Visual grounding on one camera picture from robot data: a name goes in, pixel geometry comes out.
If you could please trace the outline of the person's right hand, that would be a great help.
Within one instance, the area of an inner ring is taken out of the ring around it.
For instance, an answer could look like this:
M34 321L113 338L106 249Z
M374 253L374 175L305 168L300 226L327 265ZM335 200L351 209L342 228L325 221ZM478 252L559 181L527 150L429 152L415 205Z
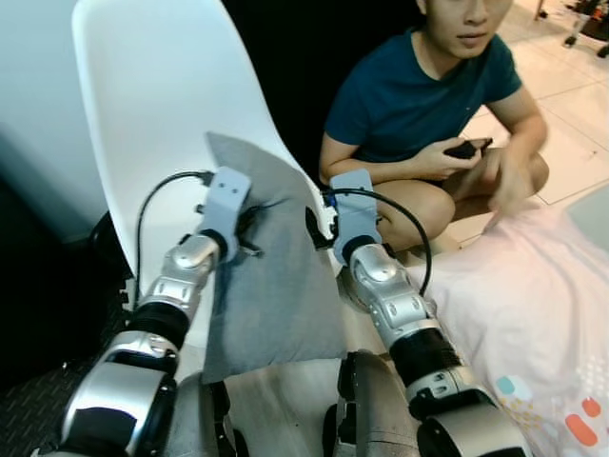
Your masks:
M460 136L438 141L415 156L419 174L425 180L444 180L458 171L473 169L481 161L481 152Z

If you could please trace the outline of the person's left hand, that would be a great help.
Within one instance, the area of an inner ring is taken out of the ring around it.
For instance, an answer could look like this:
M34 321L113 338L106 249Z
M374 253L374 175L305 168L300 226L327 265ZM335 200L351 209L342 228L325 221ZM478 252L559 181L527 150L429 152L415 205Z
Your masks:
M537 186L532 170L535 155L523 147L508 147L489 149L484 156L487 173L495 174L495 190L488 200L488 208L496 216L518 212L526 200L535 195Z

